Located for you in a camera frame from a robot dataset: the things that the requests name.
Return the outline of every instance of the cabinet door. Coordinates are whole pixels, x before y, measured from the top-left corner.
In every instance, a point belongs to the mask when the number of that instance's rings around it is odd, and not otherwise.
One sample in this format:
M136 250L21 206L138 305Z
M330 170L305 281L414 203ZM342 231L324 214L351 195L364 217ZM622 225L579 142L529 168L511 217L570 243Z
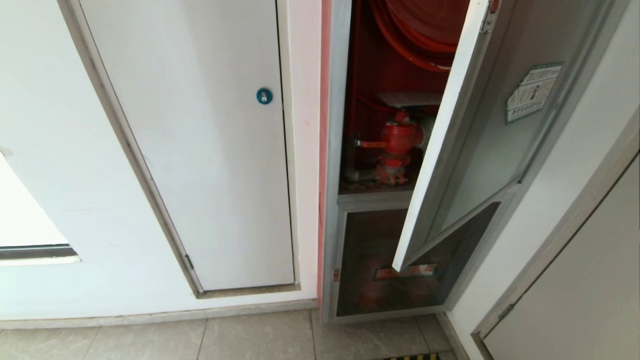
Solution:
M526 174L612 3L510 0L482 22L467 15L396 250L396 270Z
M640 359L639 165L487 335L493 359Z
M80 3L202 288L294 282L275 1Z

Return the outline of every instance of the sticker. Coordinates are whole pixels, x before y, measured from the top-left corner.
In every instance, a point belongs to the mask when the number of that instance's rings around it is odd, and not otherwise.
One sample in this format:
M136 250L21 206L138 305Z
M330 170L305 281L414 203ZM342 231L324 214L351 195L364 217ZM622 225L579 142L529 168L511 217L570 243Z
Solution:
M436 264L413 265L401 272L393 268L379 268L373 276L373 281L385 281L392 279L404 279L407 277L431 276L436 270Z
M506 124L531 116L545 106L563 63L534 65L506 104Z

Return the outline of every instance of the red valve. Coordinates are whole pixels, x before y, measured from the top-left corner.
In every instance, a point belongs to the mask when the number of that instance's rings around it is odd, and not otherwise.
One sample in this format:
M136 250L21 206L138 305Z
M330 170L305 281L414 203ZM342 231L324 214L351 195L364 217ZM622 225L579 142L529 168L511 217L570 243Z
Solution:
M489 12L495 13L496 11L498 11L499 7L500 7L500 0L492 0L491 5L489 5Z
M404 168L411 162L409 152L422 142L422 130L409 119L406 111L398 111L394 121L387 122L382 131L381 142L363 142L357 140L356 146L382 148L376 167L376 179L381 184L404 184Z

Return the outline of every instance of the open cabinet door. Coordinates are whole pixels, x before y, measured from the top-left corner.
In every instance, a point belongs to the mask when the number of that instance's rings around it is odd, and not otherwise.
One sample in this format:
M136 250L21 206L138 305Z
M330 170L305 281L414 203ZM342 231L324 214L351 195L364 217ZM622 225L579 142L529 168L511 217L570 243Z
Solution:
M396 250L396 270L526 175L614 2L503 0L499 12L489 4L481 21L467 14Z

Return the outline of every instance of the tiled floor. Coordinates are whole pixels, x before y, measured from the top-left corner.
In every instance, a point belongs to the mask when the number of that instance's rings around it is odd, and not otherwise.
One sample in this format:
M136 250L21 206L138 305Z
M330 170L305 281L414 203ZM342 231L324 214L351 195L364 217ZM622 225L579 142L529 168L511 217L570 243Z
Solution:
M0 360L373 360L429 352L456 360L433 315L322 326L316 310L301 310L0 332Z

